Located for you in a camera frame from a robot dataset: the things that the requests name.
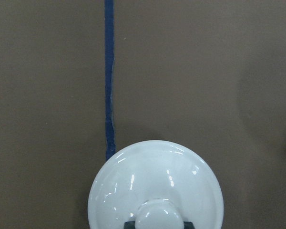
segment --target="white ceramic dish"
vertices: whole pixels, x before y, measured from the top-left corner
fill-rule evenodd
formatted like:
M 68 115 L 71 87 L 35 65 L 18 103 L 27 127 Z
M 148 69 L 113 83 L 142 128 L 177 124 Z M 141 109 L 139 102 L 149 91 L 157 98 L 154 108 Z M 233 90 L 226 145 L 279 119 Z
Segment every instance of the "white ceramic dish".
M 224 203 L 218 181 L 200 156 L 166 141 L 145 141 L 111 157 L 88 200 L 92 229 L 220 229 Z

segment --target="blue line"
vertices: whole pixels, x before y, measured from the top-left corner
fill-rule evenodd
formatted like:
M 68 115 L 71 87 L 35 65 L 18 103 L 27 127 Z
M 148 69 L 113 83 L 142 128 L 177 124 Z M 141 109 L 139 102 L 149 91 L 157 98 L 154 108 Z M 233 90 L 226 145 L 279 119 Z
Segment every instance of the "blue line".
M 106 160 L 115 153 L 112 109 L 112 75 L 114 65 L 113 0 L 105 0 L 105 102 L 106 102 Z

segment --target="black object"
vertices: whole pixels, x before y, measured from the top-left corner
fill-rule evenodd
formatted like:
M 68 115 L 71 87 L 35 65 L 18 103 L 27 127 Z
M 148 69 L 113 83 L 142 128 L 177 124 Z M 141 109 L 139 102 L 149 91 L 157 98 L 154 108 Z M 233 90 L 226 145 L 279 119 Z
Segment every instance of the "black object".
M 183 222 L 184 229 L 195 229 L 192 222 Z M 135 221 L 129 221 L 124 223 L 124 229 L 135 229 L 134 227 Z

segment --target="brown surface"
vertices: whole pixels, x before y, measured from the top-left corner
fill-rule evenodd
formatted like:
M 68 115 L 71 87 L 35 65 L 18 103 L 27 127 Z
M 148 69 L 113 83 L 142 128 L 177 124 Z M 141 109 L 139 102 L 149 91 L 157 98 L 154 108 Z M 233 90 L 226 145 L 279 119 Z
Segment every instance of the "brown surface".
M 224 229 L 286 229 L 286 1 L 117 1 L 118 149 L 194 150 Z M 0 228 L 88 228 L 104 163 L 101 1 L 0 1 Z

